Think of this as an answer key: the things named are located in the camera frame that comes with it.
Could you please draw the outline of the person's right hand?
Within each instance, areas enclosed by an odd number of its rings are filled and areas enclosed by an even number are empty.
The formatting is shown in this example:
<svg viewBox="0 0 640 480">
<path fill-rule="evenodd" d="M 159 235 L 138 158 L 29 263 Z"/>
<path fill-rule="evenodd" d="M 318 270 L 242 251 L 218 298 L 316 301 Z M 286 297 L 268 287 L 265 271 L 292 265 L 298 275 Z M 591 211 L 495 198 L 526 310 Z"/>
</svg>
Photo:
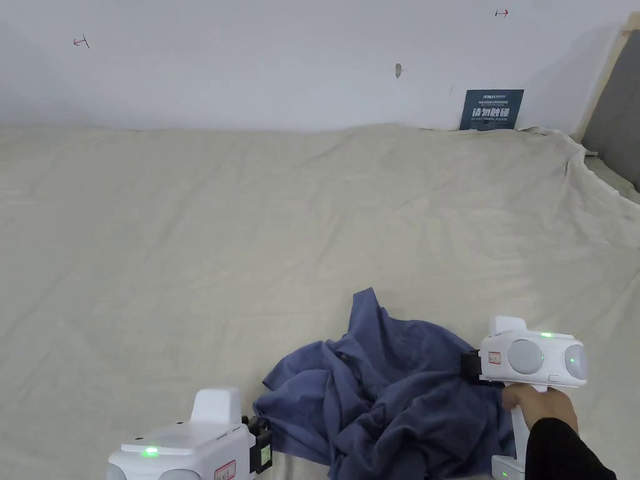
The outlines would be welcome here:
<svg viewBox="0 0 640 480">
<path fill-rule="evenodd" d="M 509 385 L 502 390 L 502 404 L 508 410 L 519 407 L 528 429 L 532 429 L 538 421 L 550 418 L 560 420 L 579 432 L 574 403 L 568 395 L 557 389 L 539 392 L 528 384 Z"/>
</svg>

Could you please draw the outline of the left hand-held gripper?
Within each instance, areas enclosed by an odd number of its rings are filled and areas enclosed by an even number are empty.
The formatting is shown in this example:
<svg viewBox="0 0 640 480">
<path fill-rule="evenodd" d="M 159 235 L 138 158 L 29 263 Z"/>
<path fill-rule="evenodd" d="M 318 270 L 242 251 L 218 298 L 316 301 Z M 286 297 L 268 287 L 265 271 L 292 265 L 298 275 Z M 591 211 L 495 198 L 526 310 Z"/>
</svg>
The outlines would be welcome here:
<svg viewBox="0 0 640 480">
<path fill-rule="evenodd" d="M 235 386 L 197 392 L 187 421 L 124 442 L 106 479 L 256 479 L 273 464 L 271 423 L 241 414 Z"/>
</svg>

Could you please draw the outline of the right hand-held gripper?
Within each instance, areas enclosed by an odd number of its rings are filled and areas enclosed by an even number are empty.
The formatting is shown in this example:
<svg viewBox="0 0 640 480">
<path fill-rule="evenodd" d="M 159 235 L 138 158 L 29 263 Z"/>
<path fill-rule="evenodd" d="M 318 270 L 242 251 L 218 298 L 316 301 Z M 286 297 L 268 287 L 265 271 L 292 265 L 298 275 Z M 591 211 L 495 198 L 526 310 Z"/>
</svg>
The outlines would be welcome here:
<svg viewBox="0 0 640 480">
<path fill-rule="evenodd" d="M 481 347 L 461 355 L 461 375 L 492 386 L 527 384 L 543 393 L 585 385 L 588 362 L 574 336 L 533 331 L 521 318 L 496 316 Z"/>
</svg>

